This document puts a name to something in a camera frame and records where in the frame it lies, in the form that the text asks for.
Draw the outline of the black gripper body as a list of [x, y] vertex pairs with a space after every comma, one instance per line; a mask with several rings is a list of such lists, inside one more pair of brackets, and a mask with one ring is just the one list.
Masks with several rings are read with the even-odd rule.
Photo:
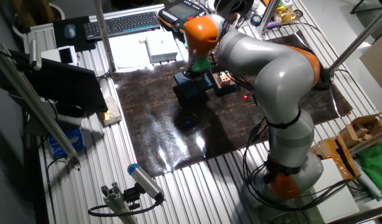
[[197, 80], [201, 80], [206, 74], [206, 71], [202, 72], [195, 72], [190, 68], [187, 68], [184, 70], [184, 77], [188, 78], [189, 80], [195, 82]]

